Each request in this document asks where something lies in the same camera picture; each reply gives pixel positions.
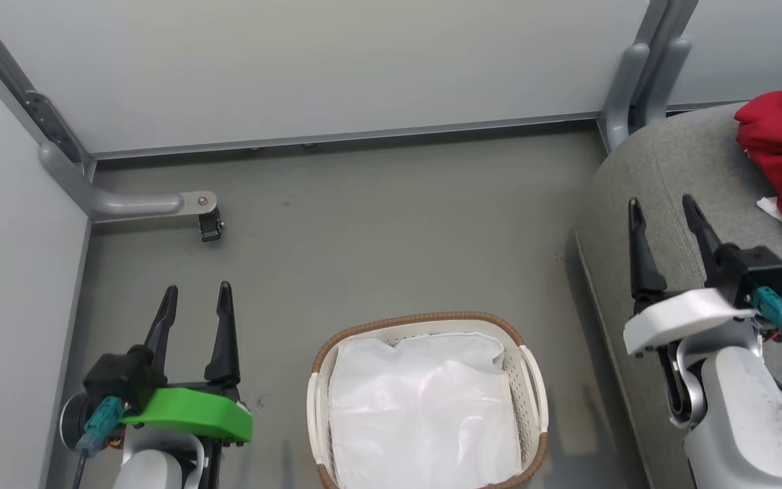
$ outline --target metal bracket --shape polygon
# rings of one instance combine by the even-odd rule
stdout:
[[[648,44],[636,43],[627,47],[620,59],[620,66],[614,74],[605,106],[597,121],[602,143],[609,153],[629,137],[629,106],[633,102],[635,87],[638,86],[649,53]]]
[[[637,128],[665,119],[671,90],[692,49],[692,42],[682,35],[698,4],[699,0],[669,0],[651,43],[654,55],[633,96]]]
[[[218,220],[217,195],[214,192],[182,192],[126,195],[103,191],[90,183],[55,143],[41,143],[41,164],[59,186],[74,199],[93,223],[111,223],[148,217],[215,216],[217,228],[208,229],[221,237],[223,224]],[[204,241],[204,220],[202,220]]]
[[[690,357],[717,352],[727,346],[740,346],[750,350],[753,355],[762,357],[760,344],[749,320],[729,321],[725,325],[688,336],[680,341],[676,347],[670,348],[669,355],[673,359],[673,369],[683,381],[690,404],[689,414],[671,413],[671,424],[682,429],[692,429],[704,420],[705,412],[707,412],[705,390],[696,374],[689,370]]]
[[[80,145],[80,141],[46,95],[36,90],[27,90],[22,96],[22,102],[44,136],[59,146],[69,160],[76,164],[86,164],[89,161],[89,155]]]
[[[642,127],[665,119],[671,90],[674,89],[691,49],[692,42],[686,37],[674,39],[665,46],[660,61],[654,68],[654,74],[633,109],[636,125]]]

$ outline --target brown basket rim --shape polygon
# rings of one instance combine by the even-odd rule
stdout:
[[[328,356],[328,353],[330,353],[330,350],[337,346],[338,343],[345,338],[349,338],[368,331],[375,331],[382,328],[391,328],[393,326],[409,325],[412,323],[425,323],[428,321],[450,320],[480,320],[491,323],[505,331],[512,338],[512,341],[515,341],[517,346],[524,345],[524,338],[521,337],[521,334],[518,334],[518,331],[515,331],[515,328],[513,328],[512,325],[508,324],[508,322],[506,322],[504,319],[498,318],[497,316],[488,314],[486,312],[429,312],[426,314],[412,314],[409,316],[398,316],[398,318],[373,321],[372,323],[367,323],[366,325],[354,326],[336,333],[330,338],[330,340],[326,341],[324,346],[322,346],[322,349],[319,350],[318,355],[316,355],[316,361],[313,362],[313,374],[317,374],[320,369],[322,369],[322,362],[325,361],[325,358]],[[511,489],[513,487],[520,486],[521,484],[527,482],[527,480],[533,479],[536,471],[539,470],[539,468],[542,467],[542,463],[545,462],[547,452],[548,434],[540,433],[539,448],[536,450],[536,456],[533,458],[533,462],[528,465],[527,469],[514,477],[510,477],[510,479],[504,480],[497,484],[484,486],[479,489]],[[324,464],[317,464],[316,469],[319,471],[319,479],[322,480],[322,485],[325,486],[326,489],[339,489],[339,486],[335,484],[334,480],[330,476],[328,468],[326,468]]]

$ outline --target teal cable connector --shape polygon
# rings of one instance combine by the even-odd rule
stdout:
[[[760,287],[753,292],[752,306],[780,330],[782,336],[782,297],[770,287]]]
[[[122,421],[125,409],[119,397],[106,397],[83,426],[86,433],[75,446],[77,453],[92,458],[105,448],[105,437]]]

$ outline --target white wall panel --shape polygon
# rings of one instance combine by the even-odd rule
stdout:
[[[92,153],[596,112],[648,0],[0,0]]]
[[[782,90],[782,0],[699,0],[692,50],[670,103],[745,100]]]
[[[88,239],[87,217],[0,99],[2,488],[44,484]]]

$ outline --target basket handle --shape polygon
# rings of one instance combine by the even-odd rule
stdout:
[[[536,363],[533,353],[530,352],[530,349],[525,344],[518,348],[524,356],[524,362],[527,364],[527,368],[530,369],[530,377],[533,378],[536,386],[536,396],[539,402],[540,432],[548,433],[548,396],[545,391],[545,381],[542,380],[542,371],[539,369],[539,364]]]
[[[307,384],[307,431],[310,433],[310,449],[313,452],[313,458],[316,464],[325,463],[325,445],[322,436],[322,422],[319,420],[319,413],[322,408],[319,406],[319,374],[313,372],[310,375],[310,383]]]

